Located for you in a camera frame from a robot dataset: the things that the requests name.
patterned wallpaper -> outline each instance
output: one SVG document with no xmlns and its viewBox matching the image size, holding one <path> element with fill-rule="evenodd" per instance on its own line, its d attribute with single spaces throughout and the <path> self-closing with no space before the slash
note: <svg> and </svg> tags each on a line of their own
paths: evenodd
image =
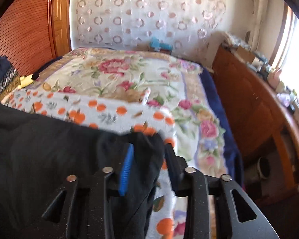
<svg viewBox="0 0 299 239">
<path fill-rule="evenodd" d="M 148 50 L 152 37 L 172 55 L 202 62 L 225 0 L 70 0 L 72 49 Z"/>
</svg>

white wall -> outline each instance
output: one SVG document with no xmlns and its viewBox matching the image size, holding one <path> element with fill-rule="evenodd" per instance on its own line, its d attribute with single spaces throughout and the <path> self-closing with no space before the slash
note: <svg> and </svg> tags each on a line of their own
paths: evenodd
<svg viewBox="0 0 299 239">
<path fill-rule="evenodd" d="M 226 0 L 226 12 L 216 30 L 228 31 L 241 39 L 245 39 L 245 34 L 251 24 L 253 7 L 254 3 L 252 0 Z M 212 65 L 222 40 L 223 37 L 219 32 L 215 32 L 212 35 L 205 59 L 205 66 L 209 67 Z"/>
<path fill-rule="evenodd" d="M 280 32 L 283 10 L 285 2 L 283 0 L 269 0 L 266 18 L 260 31 L 260 40 L 257 50 L 264 53 L 270 59 L 273 49 L 276 46 Z"/>
</svg>

white fabric with orange print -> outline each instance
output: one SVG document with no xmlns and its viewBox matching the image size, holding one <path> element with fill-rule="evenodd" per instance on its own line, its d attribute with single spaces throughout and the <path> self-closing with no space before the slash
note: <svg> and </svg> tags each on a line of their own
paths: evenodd
<svg viewBox="0 0 299 239">
<path fill-rule="evenodd" d="M 171 143 L 177 152 L 175 122 L 166 108 L 157 109 L 113 99 L 25 89 L 16 90 L 4 104 L 21 111 L 46 115 L 118 134 L 131 130 L 146 135 L 159 132 L 165 142 Z M 168 234 L 169 238 L 172 237 L 175 202 L 176 198 L 171 189 L 167 166 L 164 162 L 158 178 L 146 238 L 160 238 L 160 233 Z"/>
</svg>

slatted wood panel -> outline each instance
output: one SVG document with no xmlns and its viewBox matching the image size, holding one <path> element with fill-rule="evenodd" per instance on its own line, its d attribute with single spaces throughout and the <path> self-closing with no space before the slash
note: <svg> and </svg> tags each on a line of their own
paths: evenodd
<svg viewBox="0 0 299 239">
<path fill-rule="evenodd" d="M 35 72 L 53 58 L 48 30 L 48 0 L 15 0 L 0 19 L 0 55 L 20 75 Z"/>
</svg>

black pants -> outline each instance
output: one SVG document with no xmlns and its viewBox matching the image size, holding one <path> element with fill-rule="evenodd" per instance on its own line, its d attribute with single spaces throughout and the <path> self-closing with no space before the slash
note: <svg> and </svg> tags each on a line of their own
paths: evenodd
<svg viewBox="0 0 299 239">
<path fill-rule="evenodd" d="M 128 191 L 112 204 L 115 238 L 144 238 L 164 144 L 157 134 L 117 135 L 0 104 L 0 238 L 18 238 L 68 175 L 84 178 L 134 145 Z"/>
</svg>

